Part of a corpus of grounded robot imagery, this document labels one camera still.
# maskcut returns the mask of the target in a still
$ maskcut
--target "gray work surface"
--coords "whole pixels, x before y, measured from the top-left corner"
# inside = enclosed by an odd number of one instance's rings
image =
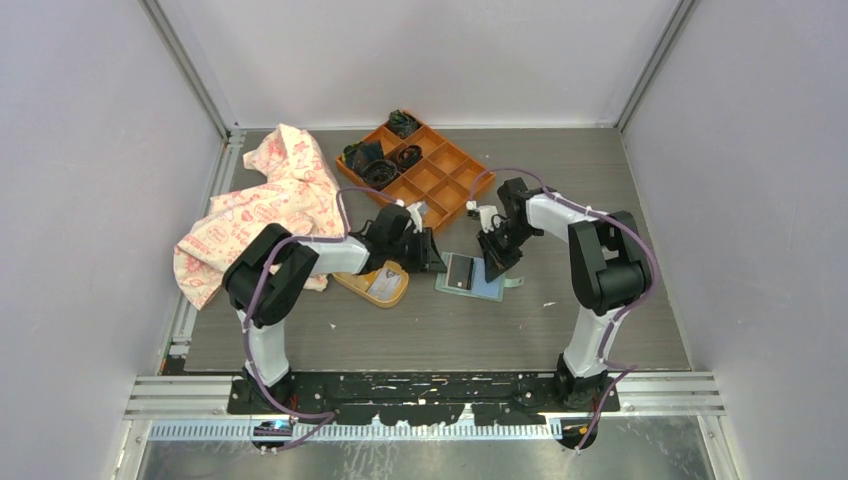
[[[242,153],[267,132],[247,135]],[[632,212],[647,228],[621,138],[612,129],[444,130],[442,133],[487,167],[520,166],[539,174],[563,195],[594,208]],[[315,131],[331,171],[342,149],[364,131]],[[495,190],[509,172],[498,172],[484,202],[500,206]],[[341,185],[347,178],[336,174]],[[265,182],[239,157],[232,190]],[[532,179],[529,187],[534,188]],[[378,211],[366,195],[346,194],[353,229]],[[465,216],[436,237],[438,248],[479,256],[480,223]],[[524,258],[508,272],[523,286],[504,291],[503,302],[438,292],[434,274],[410,275],[400,303],[378,308],[332,279],[324,292],[304,291],[286,320],[286,351],[295,370],[552,370],[571,338],[578,302],[571,290],[568,246],[553,235],[529,239]],[[688,369],[689,363],[660,283],[653,298],[628,315],[611,359],[641,369]],[[185,368],[229,371],[244,362],[241,330],[226,294],[197,315]]]
[[[607,418],[578,457],[550,440],[313,442],[278,455],[247,442],[148,442],[139,479],[715,478],[694,417]]]

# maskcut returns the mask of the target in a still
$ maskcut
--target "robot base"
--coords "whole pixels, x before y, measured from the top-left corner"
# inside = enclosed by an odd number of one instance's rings
[[[557,371],[554,373],[554,387],[563,403],[577,405],[591,403],[592,399],[601,395],[610,383],[612,380],[606,370],[591,377],[575,377],[568,369],[563,355],[559,355]]]
[[[227,412],[279,413],[252,382],[247,375],[233,381]],[[572,394],[563,402],[556,383],[553,372],[294,372],[270,390],[284,405],[300,412],[335,411],[335,423],[340,425],[370,425],[378,413],[384,425],[398,421],[412,426],[450,425],[466,406],[478,426],[544,424],[542,413],[594,412],[599,395]],[[619,409],[617,395],[604,405],[604,411]]]

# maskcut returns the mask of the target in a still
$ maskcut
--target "black card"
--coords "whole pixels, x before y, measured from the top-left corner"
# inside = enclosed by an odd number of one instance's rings
[[[471,290],[474,278],[474,259],[465,255],[453,254],[448,259],[447,286]]]

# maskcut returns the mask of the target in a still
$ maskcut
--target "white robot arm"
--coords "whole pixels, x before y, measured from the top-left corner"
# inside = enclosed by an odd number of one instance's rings
[[[483,250],[486,280],[491,281],[518,263],[520,246],[531,236],[549,232],[569,244],[571,281],[580,301],[571,342],[557,363],[561,395],[590,392],[607,376],[605,359],[620,322],[616,314],[634,302],[651,285],[651,270],[644,252],[629,236],[603,220],[589,216],[541,189],[528,190],[520,178],[498,188],[505,215],[491,205],[468,202],[469,215],[480,219],[477,240]],[[604,214],[636,232],[627,212]],[[605,258],[604,251],[617,253]]]
[[[325,273],[364,274],[381,268],[386,260],[407,272],[445,272],[432,229],[422,225],[415,203],[385,206],[374,221],[344,239],[299,239],[283,248],[274,264],[279,268],[262,286],[256,311],[246,326],[250,351],[260,380],[267,387],[285,382],[289,361],[285,352],[285,318],[306,279]],[[238,311],[242,325],[263,265],[271,251],[291,234],[278,224],[268,225],[224,274],[224,289]],[[253,370],[245,365],[244,373]]]

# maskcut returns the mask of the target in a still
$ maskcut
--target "pink patterned cloth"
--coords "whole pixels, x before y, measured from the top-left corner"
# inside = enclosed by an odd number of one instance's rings
[[[338,184],[305,130],[279,125],[259,148],[244,154],[244,167],[262,172],[268,183],[210,199],[209,216],[174,248],[177,284],[197,309],[221,288],[224,272],[267,224],[300,235],[344,233]],[[304,288],[326,287],[327,276],[316,275]]]

